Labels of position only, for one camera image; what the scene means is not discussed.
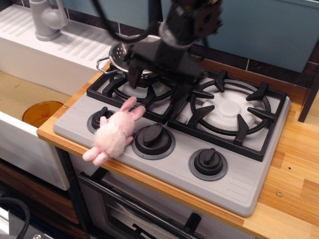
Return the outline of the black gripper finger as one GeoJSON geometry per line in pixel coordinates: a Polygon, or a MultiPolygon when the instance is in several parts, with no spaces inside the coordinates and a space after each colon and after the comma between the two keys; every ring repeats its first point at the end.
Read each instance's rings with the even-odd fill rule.
{"type": "Polygon", "coordinates": [[[170,98],[170,103],[172,105],[178,103],[180,100],[184,99],[188,95],[192,94],[192,91],[197,86],[197,80],[186,81],[186,80],[174,80],[175,86],[172,90],[172,95],[170,98]]]}
{"type": "Polygon", "coordinates": [[[137,65],[136,61],[131,61],[129,63],[128,81],[133,89],[137,87],[141,75],[142,68],[137,65]]]}

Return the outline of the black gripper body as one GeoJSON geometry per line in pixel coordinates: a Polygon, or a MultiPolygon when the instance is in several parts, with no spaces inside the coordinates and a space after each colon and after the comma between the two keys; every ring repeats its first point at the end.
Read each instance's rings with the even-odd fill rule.
{"type": "Polygon", "coordinates": [[[137,42],[130,47],[128,63],[136,61],[142,70],[147,69],[171,80],[201,81],[207,71],[201,68],[186,50],[174,48],[162,39],[154,42],[137,42]]]}

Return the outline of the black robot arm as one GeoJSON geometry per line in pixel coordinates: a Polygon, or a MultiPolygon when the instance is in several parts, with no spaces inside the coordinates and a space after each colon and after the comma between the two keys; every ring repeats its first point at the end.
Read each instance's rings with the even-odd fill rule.
{"type": "Polygon", "coordinates": [[[128,82],[139,84],[143,70],[175,81],[171,102],[176,103],[197,88],[205,71],[188,52],[199,40],[216,34],[222,25],[220,0],[173,0],[167,18],[159,26],[160,38],[141,40],[130,47],[128,82]]]}

